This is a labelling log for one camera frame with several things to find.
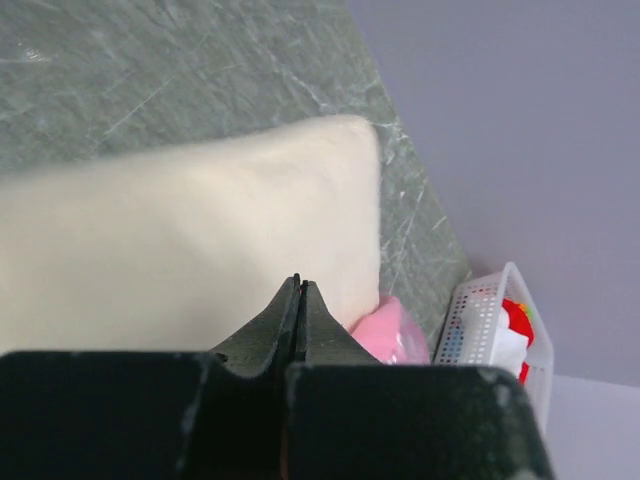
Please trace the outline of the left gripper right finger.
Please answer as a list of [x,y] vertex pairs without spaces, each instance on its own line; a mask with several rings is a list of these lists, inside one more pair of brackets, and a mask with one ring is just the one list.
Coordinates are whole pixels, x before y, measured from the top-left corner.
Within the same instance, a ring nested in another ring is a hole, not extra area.
[[495,367],[398,366],[351,342],[303,286],[287,369],[287,479],[550,479],[554,471],[521,384]]

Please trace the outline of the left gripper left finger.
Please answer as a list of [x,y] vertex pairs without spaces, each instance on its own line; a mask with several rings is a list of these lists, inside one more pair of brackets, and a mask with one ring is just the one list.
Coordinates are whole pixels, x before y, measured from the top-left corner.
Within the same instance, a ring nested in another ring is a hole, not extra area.
[[2,477],[279,478],[300,300],[294,276],[206,352],[4,355]]

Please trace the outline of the pink pillowcase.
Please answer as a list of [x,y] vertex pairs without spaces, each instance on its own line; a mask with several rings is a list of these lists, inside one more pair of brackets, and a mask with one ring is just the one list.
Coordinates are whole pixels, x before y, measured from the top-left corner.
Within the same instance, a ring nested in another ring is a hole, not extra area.
[[378,308],[361,318],[351,336],[376,360],[388,365],[428,365],[426,338],[394,296],[382,296]]

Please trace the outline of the cream pillow with bear print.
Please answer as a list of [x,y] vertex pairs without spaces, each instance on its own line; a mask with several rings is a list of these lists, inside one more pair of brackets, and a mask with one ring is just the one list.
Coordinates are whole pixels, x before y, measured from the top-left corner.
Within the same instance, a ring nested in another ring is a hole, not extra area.
[[379,303],[380,146],[352,115],[1,181],[1,348],[206,350],[283,281]]

